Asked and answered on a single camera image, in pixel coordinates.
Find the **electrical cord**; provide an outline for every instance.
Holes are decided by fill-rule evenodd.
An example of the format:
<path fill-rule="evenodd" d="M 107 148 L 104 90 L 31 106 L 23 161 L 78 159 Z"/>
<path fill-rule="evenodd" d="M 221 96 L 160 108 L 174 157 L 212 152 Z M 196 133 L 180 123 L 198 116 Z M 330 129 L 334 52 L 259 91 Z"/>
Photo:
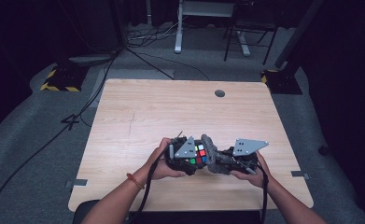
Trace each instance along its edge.
<path fill-rule="evenodd" d="M 141 32 L 140 31 L 131 31 L 133 33 L 135 32 L 138 32 L 138 36 L 132 36 L 130 38 L 128 38 L 128 43 L 127 43 L 127 46 L 130 47 L 130 48 L 140 48 L 140 47 L 147 47 L 149 46 L 150 44 L 152 44 L 153 42 L 155 42 L 156 40 L 163 40 L 171 35 L 176 35 L 176 32 L 175 33 L 171 33 L 171 34 L 167 34 L 169 31 L 171 30 L 175 30 L 175 27 L 178 25 L 178 22 L 176 22 L 175 24 L 173 24 L 171 27 L 169 28 L 165 28 L 163 30 L 166 30 L 166 31 L 159 31 L 159 28 L 157 30 L 156 33 L 154 34 L 151 34 L 150 32 L 153 30 L 153 29 L 150 29 L 149 32 L 147 32 L 145 35 L 141 35 Z M 134 43 L 131 43 L 131 40 L 136 40 L 136 39 L 142 39 L 141 41 L 141 44 L 134 44 Z"/>
<path fill-rule="evenodd" d="M 269 184 L 269 176 L 267 176 L 266 172 L 264 172 L 263 167 L 260 164 L 260 161 L 258 161 L 259 165 L 258 168 L 263 173 L 263 206 L 261 208 L 261 218 L 260 222 L 264 224 L 265 218 L 266 218 L 266 211 L 267 211 L 267 186 Z"/>
<path fill-rule="evenodd" d="M 140 52 L 136 52 L 136 54 L 142 54 L 142 55 L 146 55 L 146 56 L 148 56 L 148 57 L 152 57 L 152 58 L 157 58 L 157 59 L 162 59 L 162 60 L 165 60 L 165 61 L 167 61 L 167 62 L 171 62 L 171 63 L 179 63 L 179 64 L 182 64 L 182 65 L 185 65 L 185 66 L 187 66 L 187 67 L 190 67 L 190 68 L 193 68 L 193 69 L 195 69 L 195 70 L 197 70 L 197 71 L 199 71 L 201 74 L 203 74 L 203 76 L 205 76 L 205 78 L 209 81 L 210 79 L 209 79 L 209 77 L 202 71 L 202 70 L 200 70 L 200 69 L 198 69 L 198 68 L 196 68 L 196 67 L 194 67 L 194 66 L 191 66 L 191 65 L 188 65 L 188 64 L 186 64 L 186 63 L 180 63 L 180 62 L 176 62 L 176 61 L 173 61 L 173 60 L 169 60 L 169 59 L 165 59 L 165 58 L 162 58 L 162 57 L 158 57 L 158 56 L 153 56 L 153 55 L 150 55 L 150 54 L 146 54 L 146 53 L 140 53 Z"/>
<path fill-rule="evenodd" d="M 82 117 L 82 114 L 80 114 L 80 120 L 84 123 L 84 124 L 86 124 L 86 126 L 88 126 L 88 127 L 91 127 L 91 125 L 90 124 L 88 124 L 84 119 L 83 119 L 83 117 Z"/>
<path fill-rule="evenodd" d="M 172 80 L 175 80 L 173 77 L 171 77 L 170 75 L 166 74 L 165 72 L 163 72 L 160 68 L 156 67 L 155 65 L 149 63 L 147 60 L 143 59 L 141 56 L 139 56 L 137 53 L 135 53 L 134 51 L 130 50 L 129 48 L 126 48 L 128 51 L 130 51 L 133 55 L 135 55 L 137 58 L 141 59 L 144 63 L 147 63 L 149 66 L 153 67 L 154 69 L 158 70 L 159 72 L 165 74 L 167 77 L 169 77 Z"/>
<path fill-rule="evenodd" d="M 43 147 L 41 147 L 39 150 L 37 150 L 34 154 L 32 154 L 25 162 L 23 162 L 8 178 L 7 180 L 4 182 L 4 184 L 1 186 L 0 188 L 0 194 L 3 191 L 3 189 L 5 188 L 5 186 L 8 184 L 8 182 L 10 182 L 10 180 L 19 172 L 19 170 L 21 170 L 32 158 L 34 158 L 37 154 L 39 154 L 41 151 L 43 151 L 48 145 L 50 145 L 58 136 L 60 136 L 61 133 L 63 133 L 72 123 L 74 123 L 74 121 L 80 117 L 80 115 L 90 106 L 90 104 L 94 101 L 94 99 L 97 97 L 97 95 L 99 94 L 100 90 L 103 88 L 104 83 L 106 81 L 106 77 L 107 77 L 107 73 L 109 72 L 109 68 L 112 65 L 112 63 L 115 61 L 115 59 L 117 58 L 118 54 L 115 55 L 115 57 L 112 59 L 112 61 L 110 63 L 108 63 L 106 66 L 106 72 L 104 75 L 104 79 L 101 82 L 100 87 L 98 88 L 98 90 L 96 91 L 96 93 L 92 96 L 92 98 L 82 107 L 82 109 L 80 110 L 80 112 L 76 115 L 72 117 L 72 120 L 66 124 L 58 133 L 56 133 Z"/>
<path fill-rule="evenodd" d="M 161 160 L 161 157 L 164 155 L 165 151 L 169 149 L 169 146 L 170 145 L 168 145 L 161 152 L 161 154 L 156 158 L 156 160 L 150 166 L 149 172 L 147 173 L 147 187 L 145 188 L 144 198 L 142 199 L 141 205 L 139 205 L 139 208 L 136 211 L 135 215 L 132 218 L 130 218 L 129 220 L 127 220 L 128 224 L 133 224 L 133 222 L 141 215 L 142 210 L 144 209 L 145 203 L 147 202 L 147 196 L 149 195 L 150 184 L 152 182 L 152 176 L 155 173 L 156 167 L 158 166 L 159 161 Z"/>

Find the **hazard tape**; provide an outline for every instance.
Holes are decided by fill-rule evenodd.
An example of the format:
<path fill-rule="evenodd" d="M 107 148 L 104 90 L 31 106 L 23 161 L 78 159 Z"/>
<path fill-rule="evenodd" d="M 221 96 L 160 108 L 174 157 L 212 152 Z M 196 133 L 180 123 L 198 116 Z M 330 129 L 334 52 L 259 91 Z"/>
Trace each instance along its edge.
<path fill-rule="evenodd" d="M 267 77 L 266 77 L 266 74 L 268 74 L 268 73 L 277 73 L 277 72 L 279 72 L 279 71 L 273 70 L 273 69 L 266 69 L 264 71 L 261 71 L 260 72 L 260 80 L 261 80 L 261 82 L 267 85 Z"/>
<path fill-rule="evenodd" d="M 81 91 L 81 82 L 84 78 L 82 78 L 77 83 L 71 83 L 70 80 L 64 80 L 61 77 L 58 77 L 57 66 L 53 67 L 51 72 L 48 74 L 43 85 L 40 87 L 40 90 L 48 90 L 48 91 Z"/>

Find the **gray carpet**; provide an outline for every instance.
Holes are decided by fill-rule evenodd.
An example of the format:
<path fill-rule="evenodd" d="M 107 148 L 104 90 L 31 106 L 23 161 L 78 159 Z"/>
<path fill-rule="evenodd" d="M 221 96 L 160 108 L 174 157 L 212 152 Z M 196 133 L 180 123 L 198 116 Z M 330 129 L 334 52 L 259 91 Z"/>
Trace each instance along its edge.
<path fill-rule="evenodd" d="M 265 66 L 261 65 L 264 48 L 250 48 L 252 55 L 245 57 L 238 46 L 232 46 L 228 61 L 223 62 L 226 41 L 222 40 L 223 30 L 216 28 L 187 30 L 181 54 L 174 54 L 174 36 L 132 50 L 180 62 L 141 54 L 161 70 L 174 71 L 175 79 L 206 80 L 204 73 L 214 81 L 260 81 L 260 71 L 274 68 L 292 33 L 292 29 L 280 29 Z M 255 36 L 246 35 L 246 38 L 254 40 Z M 40 91 L 51 67 L 52 64 L 32 79 L 34 93 L 0 124 L 0 187 L 62 129 L 62 119 L 80 111 L 104 69 L 98 65 L 89 70 L 82 92 Z M 153 71 L 153 68 L 124 50 L 112 64 L 111 74 L 121 70 Z M 273 99 L 300 166 L 312 177 L 307 184 L 314 199 L 313 209 L 329 223 L 365 223 L 364 213 L 354 202 L 351 184 L 337 162 L 332 156 L 317 153 L 325 141 L 308 95 L 304 72 L 299 70 L 296 78 L 303 95 L 273 95 Z M 82 118 L 91 124 L 95 112 L 96 108 L 90 107 Z M 74 214 L 67 207 L 70 189 L 64 184 L 76 177 L 91 129 L 79 121 L 29 161 L 5 187 L 0 195 L 0 223 L 72 223 Z M 266 219 L 266 223 L 284 223 L 277 210 L 268 211 Z"/>

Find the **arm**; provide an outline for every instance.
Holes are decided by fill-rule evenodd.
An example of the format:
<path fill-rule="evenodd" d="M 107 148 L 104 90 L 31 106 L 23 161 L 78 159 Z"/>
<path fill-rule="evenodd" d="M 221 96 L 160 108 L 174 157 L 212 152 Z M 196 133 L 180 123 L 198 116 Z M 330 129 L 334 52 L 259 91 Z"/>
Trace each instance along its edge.
<path fill-rule="evenodd" d="M 281 214 L 287 223 L 326 223 L 322 217 L 299 201 L 289 191 L 287 191 L 271 174 L 266 161 L 257 152 L 260 164 L 263 170 L 269 176 L 269 184 L 267 186 L 268 193 L 277 205 Z M 239 179 L 247 180 L 252 185 L 263 188 L 263 173 L 257 169 L 256 175 L 246 175 L 238 171 L 231 171 L 231 175 Z"/>
<path fill-rule="evenodd" d="M 147 173 L 150 165 L 170 142 L 170 139 L 163 138 L 159 147 L 152 152 L 147 162 L 133 173 L 133 177 L 141 186 L 145 186 L 147 183 Z M 152 179 L 162 179 L 166 176 L 180 177 L 183 175 L 185 173 L 171 170 L 164 161 L 159 161 Z M 132 180 L 126 179 L 92 208 L 89 214 L 86 215 L 83 223 L 124 223 L 133 200 L 140 190 Z"/>

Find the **wood grain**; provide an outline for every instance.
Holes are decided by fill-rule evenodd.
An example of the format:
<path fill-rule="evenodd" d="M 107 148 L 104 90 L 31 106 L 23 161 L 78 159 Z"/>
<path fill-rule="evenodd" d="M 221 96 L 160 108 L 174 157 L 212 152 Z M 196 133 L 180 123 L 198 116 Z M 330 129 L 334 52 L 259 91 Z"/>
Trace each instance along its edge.
<path fill-rule="evenodd" d="M 215 91 L 225 91 L 216 97 Z M 218 149 L 234 146 L 235 139 L 268 141 L 260 150 L 272 174 L 308 206 L 313 200 L 302 177 L 273 99 L 262 83 L 109 79 L 91 128 L 75 186 L 71 211 L 80 203 L 101 199 L 147 160 L 163 137 L 210 136 Z M 142 201 L 136 197 L 132 211 Z M 206 168 L 193 176 L 152 181 L 145 211 L 256 210 L 262 190 Z M 276 208 L 270 200 L 268 208 Z"/>

